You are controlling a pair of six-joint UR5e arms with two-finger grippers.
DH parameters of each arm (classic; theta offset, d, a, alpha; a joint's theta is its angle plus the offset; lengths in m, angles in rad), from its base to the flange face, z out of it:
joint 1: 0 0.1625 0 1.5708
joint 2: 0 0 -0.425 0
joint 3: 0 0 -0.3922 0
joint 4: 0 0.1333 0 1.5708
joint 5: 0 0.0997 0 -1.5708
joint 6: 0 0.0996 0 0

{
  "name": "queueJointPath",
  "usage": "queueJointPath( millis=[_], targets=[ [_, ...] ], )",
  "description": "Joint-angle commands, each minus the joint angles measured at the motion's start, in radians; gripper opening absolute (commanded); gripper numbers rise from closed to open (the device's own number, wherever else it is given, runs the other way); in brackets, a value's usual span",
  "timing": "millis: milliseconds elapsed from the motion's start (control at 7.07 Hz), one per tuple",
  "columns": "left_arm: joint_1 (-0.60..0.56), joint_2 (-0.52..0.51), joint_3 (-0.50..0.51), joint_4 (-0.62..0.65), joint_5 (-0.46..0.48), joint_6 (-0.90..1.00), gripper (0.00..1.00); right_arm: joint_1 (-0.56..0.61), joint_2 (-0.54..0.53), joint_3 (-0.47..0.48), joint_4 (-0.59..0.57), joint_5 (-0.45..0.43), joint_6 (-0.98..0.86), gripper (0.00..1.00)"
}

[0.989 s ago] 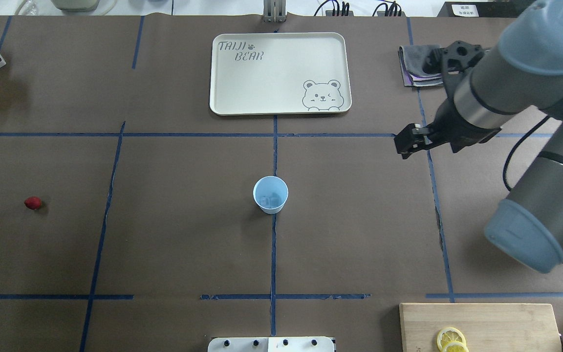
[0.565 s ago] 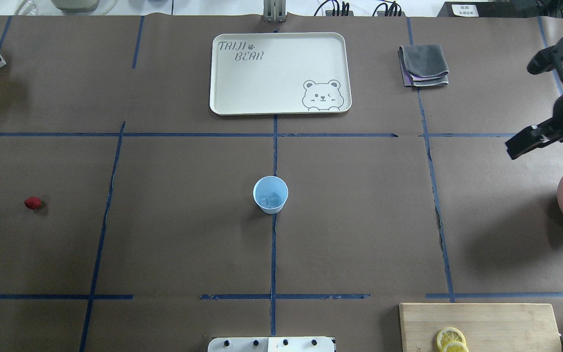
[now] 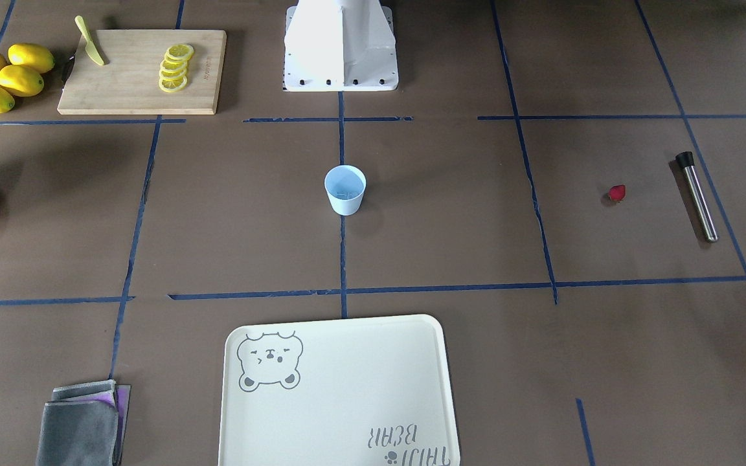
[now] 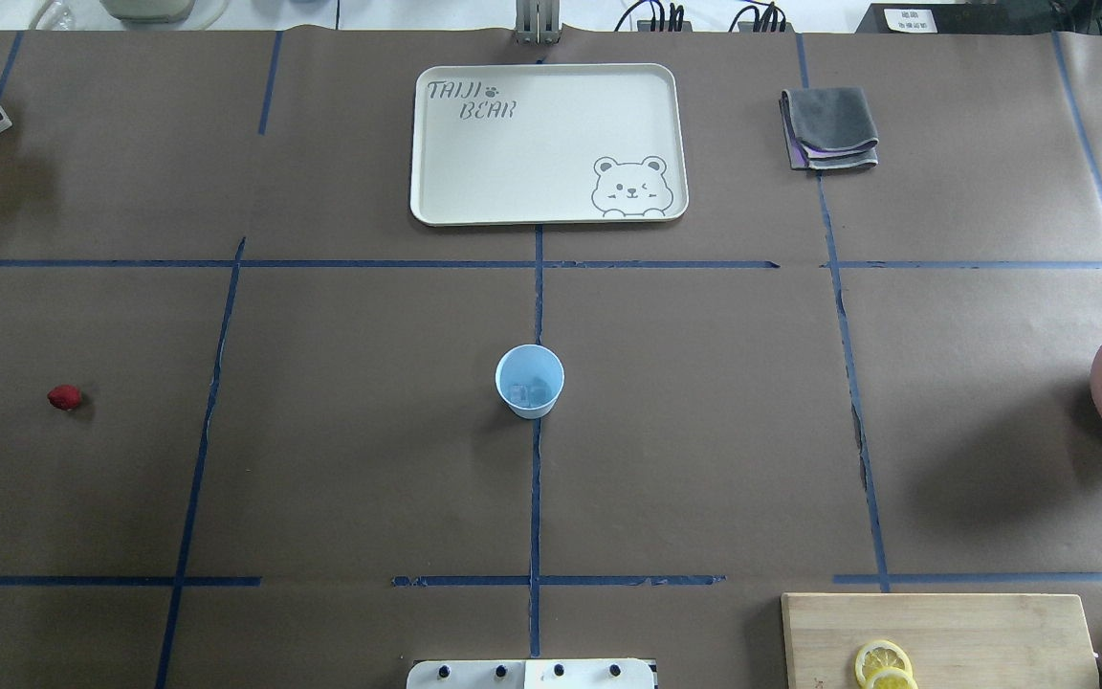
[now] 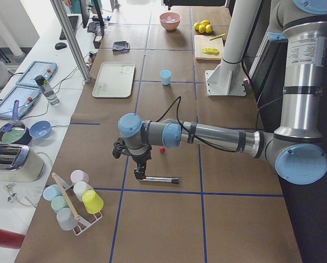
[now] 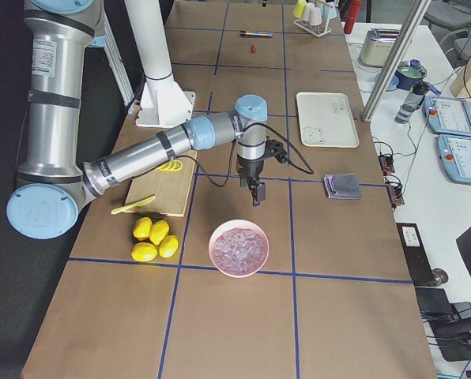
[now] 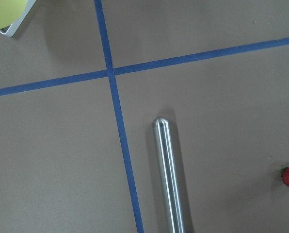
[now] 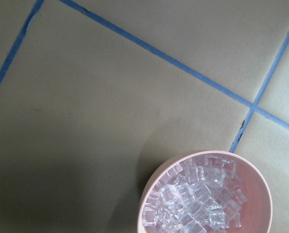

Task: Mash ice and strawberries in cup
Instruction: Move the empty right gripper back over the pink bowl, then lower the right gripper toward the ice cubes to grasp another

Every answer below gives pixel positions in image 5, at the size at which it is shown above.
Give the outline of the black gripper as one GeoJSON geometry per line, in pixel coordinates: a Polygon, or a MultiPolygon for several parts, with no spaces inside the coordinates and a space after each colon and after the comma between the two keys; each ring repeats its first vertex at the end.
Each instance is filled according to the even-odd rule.
{"type": "Polygon", "coordinates": [[[141,147],[138,149],[128,148],[132,159],[136,162],[137,167],[134,170],[134,176],[137,180],[144,180],[146,163],[151,159],[151,147],[141,147]]]}

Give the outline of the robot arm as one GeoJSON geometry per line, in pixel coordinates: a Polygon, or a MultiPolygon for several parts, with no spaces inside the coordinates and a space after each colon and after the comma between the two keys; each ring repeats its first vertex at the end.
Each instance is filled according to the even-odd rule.
{"type": "Polygon", "coordinates": [[[227,129],[161,117],[143,121],[134,113],[118,122],[113,156],[132,157],[140,181],[178,183],[176,178],[145,175],[153,146],[177,147],[182,141],[225,152],[249,153],[267,161],[286,181],[311,184],[327,171],[327,156],[317,129],[327,44],[327,1],[272,1],[270,41],[287,41],[280,126],[273,133],[227,129]]]}

